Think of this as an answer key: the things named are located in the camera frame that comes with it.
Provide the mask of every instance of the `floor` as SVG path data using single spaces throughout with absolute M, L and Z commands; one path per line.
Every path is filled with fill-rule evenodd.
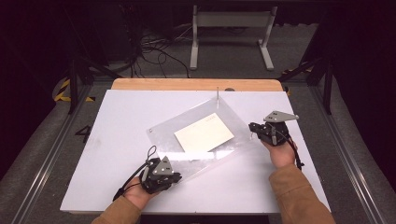
M 298 25 L 274 27 L 269 41 L 269 52 L 275 70 L 267 71 L 262 60 L 257 39 L 262 37 L 259 29 L 228 30 L 205 29 L 200 32 L 198 69 L 189 71 L 194 78 L 277 78 L 287 69 L 295 68 L 302 58 L 317 26 Z M 191 35 L 183 35 L 165 51 L 186 64 L 190 63 Z M 145 53 L 147 60 L 164 62 L 165 56 L 155 52 Z M 124 77 L 187 77 L 185 66 L 166 57 L 162 66 L 139 59 L 136 73 L 127 69 Z M 114 62 L 116 69 L 124 63 Z M 322 83 L 307 87 L 306 74 L 302 73 L 285 83 L 290 89 L 290 103 L 300 116 L 299 125 L 311 157 L 316 165 L 322 186 L 327 195 L 332 214 L 337 223 L 396 223 L 396 194 L 378 169 L 364 145 L 350 117 L 336 80 L 332 85 L 332 115 L 323 113 L 320 104 Z M 32 135 L 19 157 L 0 182 L 0 223 L 90 223 L 97 215 L 71 215 L 59 211 L 67 185 L 84 150 L 83 136 L 76 132 L 87 125 L 92 126 L 111 78 L 95 75 L 91 87 L 81 87 L 81 97 L 95 97 L 94 102 L 83 102 L 73 115 L 68 115 L 70 103 L 57 102 L 56 107 L 43 120 Z M 64 80 L 54 88 L 58 93 Z M 364 205 L 353 183 L 350 164 L 343 159 L 344 147 L 352 161 L 361 171 L 379 215 Z M 270 215 L 269 223 L 281 223 L 278 214 Z M 149 217 L 142 216 L 141 223 L 165 221 L 169 223 L 265 223 L 263 217 L 239 217 L 226 220 L 202 217 Z

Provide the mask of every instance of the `white table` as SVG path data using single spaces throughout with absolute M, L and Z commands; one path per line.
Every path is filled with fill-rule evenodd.
M 145 161 L 152 146 L 146 130 L 208 99 L 216 91 L 107 91 L 64 196 L 61 210 L 100 213 L 124 181 Z M 220 97 L 247 125 L 263 123 L 273 110 L 293 113 L 283 91 L 222 91 Z M 330 209 L 296 120 L 287 121 L 299 148 L 303 173 Z M 252 147 L 222 159 L 194 178 L 150 201 L 143 214 L 258 215 L 278 213 L 268 176 L 269 153 L 253 135 Z

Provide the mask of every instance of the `human hand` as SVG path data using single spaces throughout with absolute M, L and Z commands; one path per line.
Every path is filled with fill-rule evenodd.
M 134 177 L 126 186 L 126 188 L 130 187 L 124 193 L 124 197 L 133 203 L 140 210 L 143 210 L 148 204 L 149 200 L 160 194 L 160 192 L 156 192 L 153 194 L 147 193 L 140 185 L 139 177 Z
M 290 164 L 294 164 L 294 151 L 288 142 L 285 142 L 284 144 L 275 147 L 263 141 L 262 144 L 268 149 L 268 151 L 270 151 L 271 162 L 276 167 L 276 169 Z

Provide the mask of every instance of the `brown sleeve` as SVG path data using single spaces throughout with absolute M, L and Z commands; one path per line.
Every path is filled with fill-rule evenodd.
M 279 168 L 269 179 L 283 224 L 335 223 L 330 211 L 295 165 Z
M 112 203 L 105 212 L 96 218 L 92 224 L 113 224 L 113 223 L 136 223 L 141 211 L 129 202 L 126 198 L 120 196 Z

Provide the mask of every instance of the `white paper sheet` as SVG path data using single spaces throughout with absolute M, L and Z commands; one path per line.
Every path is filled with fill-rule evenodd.
M 175 132 L 185 152 L 207 152 L 233 138 L 233 134 L 213 113 Z

